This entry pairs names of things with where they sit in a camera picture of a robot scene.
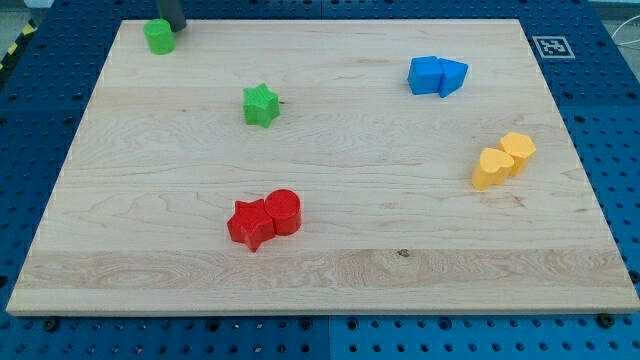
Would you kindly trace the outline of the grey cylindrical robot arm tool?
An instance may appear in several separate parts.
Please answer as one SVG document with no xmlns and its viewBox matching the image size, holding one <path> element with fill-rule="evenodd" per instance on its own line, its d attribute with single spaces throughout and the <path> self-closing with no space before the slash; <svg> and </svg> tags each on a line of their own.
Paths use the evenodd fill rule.
<svg viewBox="0 0 640 360">
<path fill-rule="evenodd" d="M 169 23 L 172 32 L 180 32 L 186 28 L 183 0 L 156 0 L 155 4 L 159 17 Z"/>
</svg>

